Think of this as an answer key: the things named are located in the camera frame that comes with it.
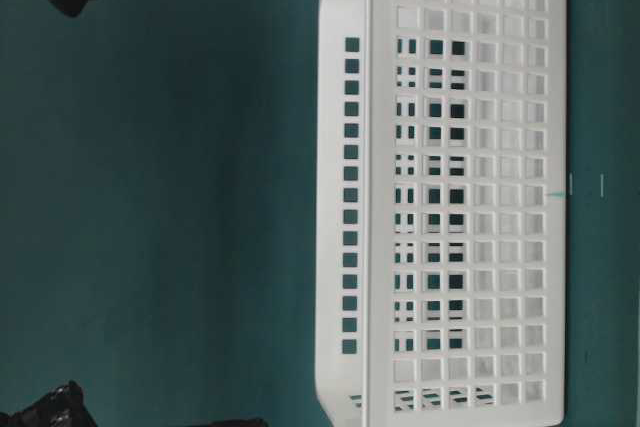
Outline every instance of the teal surface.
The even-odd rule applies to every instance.
[[[568,427],[636,417],[640,0],[570,0]],[[313,386],[317,0],[0,0],[0,410],[101,427]],[[605,173],[605,198],[600,198]]]

